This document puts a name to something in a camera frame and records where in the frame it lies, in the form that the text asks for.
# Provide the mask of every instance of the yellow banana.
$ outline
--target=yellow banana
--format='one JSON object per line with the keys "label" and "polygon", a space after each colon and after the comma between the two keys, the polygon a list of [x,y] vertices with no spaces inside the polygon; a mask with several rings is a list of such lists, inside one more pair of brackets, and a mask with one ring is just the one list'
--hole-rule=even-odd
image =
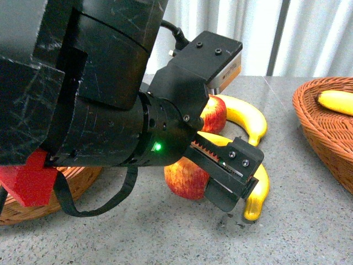
{"label": "yellow banana", "polygon": [[227,120],[240,125],[249,135],[249,143],[258,146],[261,138],[267,132],[267,122],[264,115],[253,105],[235,97],[216,95],[227,107]]}
{"label": "yellow banana", "polygon": [[326,90],[318,94],[316,101],[330,110],[353,116],[353,93]]}
{"label": "yellow banana", "polygon": [[[198,134],[218,146],[226,146],[229,142],[232,142],[231,139],[208,132],[199,131]],[[258,179],[259,182],[247,199],[244,210],[244,217],[250,221],[255,221],[260,217],[263,203],[270,191],[270,178],[263,164],[256,170],[254,177]]]}

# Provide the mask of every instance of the apple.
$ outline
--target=apple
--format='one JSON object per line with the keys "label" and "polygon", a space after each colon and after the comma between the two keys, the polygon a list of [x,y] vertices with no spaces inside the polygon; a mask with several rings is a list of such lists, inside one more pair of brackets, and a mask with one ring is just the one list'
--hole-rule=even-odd
{"label": "apple", "polygon": [[189,200],[204,197],[210,175],[193,161],[182,157],[178,162],[164,167],[164,178],[170,190]]}
{"label": "apple", "polygon": [[210,98],[201,113],[204,120],[204,127],[201,131],[212,134],[219,134],[227,121],[227,107],[221,98],[209,95]]}

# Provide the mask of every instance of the gray countertop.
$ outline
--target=gray countertop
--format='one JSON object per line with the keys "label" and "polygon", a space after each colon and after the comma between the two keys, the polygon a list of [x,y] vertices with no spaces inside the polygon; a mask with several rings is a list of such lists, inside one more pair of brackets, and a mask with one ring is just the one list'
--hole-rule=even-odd
{"label": "gray countertop", "polygon": [[[312,151],[292,107],[293,92],[309,80],[239,76],[223,92],[255,105],[268,121],[259,147],[271,189],[256,222],[242,218],[244,201],[228,215],[206,199],[174,195],[162,167],[140,168],[132,194],[100,217],[59,211],[0,227],[0,263],[353,264],[353,196]],[[247,137],[231,123],[222,134]],[[125,172],[104,169],[79,208],[105,203]]]}

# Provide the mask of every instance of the wicker basket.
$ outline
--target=wicker basket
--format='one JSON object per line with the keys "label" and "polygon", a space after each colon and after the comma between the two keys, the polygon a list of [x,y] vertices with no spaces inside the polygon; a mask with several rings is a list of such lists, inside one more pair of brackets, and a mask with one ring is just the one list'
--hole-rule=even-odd
{"label": "wicker basket", "polygon": [[[69,184],[73,199],[77,200],[96,180],[101,167],[59,167]],[[0,225],[12,225],[25,220],[39,217],[60,210],[60,205],[52,192],[46,206],[23,207],[11,195],[7,196],[4,209],[0,216]]]}
{"label": "wicker basket", "polygon": [[304,83],[295,91],[293,105],[311,147],[353,194],[353,117],[319,105],[315,97],[325,90],[353,92],[353,78],[329,77]]}

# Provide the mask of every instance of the cable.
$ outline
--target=cable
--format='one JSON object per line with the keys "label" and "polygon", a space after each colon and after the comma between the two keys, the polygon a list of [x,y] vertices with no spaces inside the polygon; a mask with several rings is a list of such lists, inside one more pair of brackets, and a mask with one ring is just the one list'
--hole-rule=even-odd
{"label": "cable", "polygon": [[162,20],[161,26],[164,28],[169,29],[171,32],[173,32],[173,34],[177,34],[179,29],[177,28],[177,26],[173,25],[171,22]]}
{"label": "cable", "polygon": [[161,26],[166,29],[169,29],[173,33],[173,36],[175,38],[175,48],[177,50],[181,51],[190,43],[190,41],[188,41],[187,38],[184,36],[183,31],[180,28],[177,28],[171,22],[162,20]]}
{"label": "cable", "polygon": [[128,167],[124,183],[120,191],[115,194],[106,204],[92,211],[78,211],[72,198],[72,194],[65,176],[59,171],[54,184],[55,196],[64,213],[75,217],[92,217],[97,216],[112,208],[125,200],[132,192],[137,179],[137,167]]}
{"label": "cable", "polygon": [[7,194],[8,194],[7,190],[5,190],[3,186],[1,186],[0,187],[0,215],[5,206]]}

